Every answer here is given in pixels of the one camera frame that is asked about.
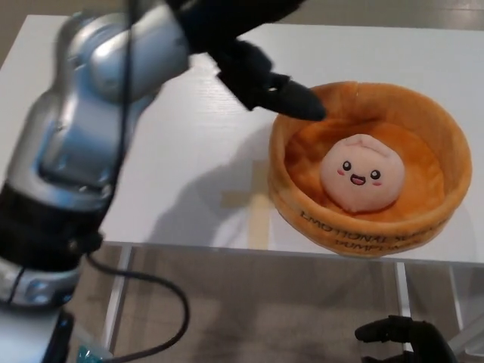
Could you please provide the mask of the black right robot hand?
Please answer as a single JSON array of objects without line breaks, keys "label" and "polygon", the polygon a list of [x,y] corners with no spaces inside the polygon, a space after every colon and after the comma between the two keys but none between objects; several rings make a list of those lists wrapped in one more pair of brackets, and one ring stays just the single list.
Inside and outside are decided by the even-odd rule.
[{"label": "black right robot hand", "polygon": [[449,344],[433,324],[410,317],[389,315],[372,321],[358,327],[355,338],[363,343],[409,343],[413,349],[412,352],[404,350],[400,355],[385,359],[365,356],[362,362],[458,363]]}]

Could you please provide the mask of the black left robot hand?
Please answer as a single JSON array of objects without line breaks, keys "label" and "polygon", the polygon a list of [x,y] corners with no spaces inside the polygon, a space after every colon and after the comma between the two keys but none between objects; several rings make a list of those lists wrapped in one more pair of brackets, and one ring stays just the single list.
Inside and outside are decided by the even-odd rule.
[{"label": "black left robot hand", "polygon": [[238,37],[296,11],[300,1],[170,1],[191,53],[207,53],[218,78],[248,110],[261,107],[297,119],[321,121],[326,112],[315,93],[275,73],[268,56]]}]

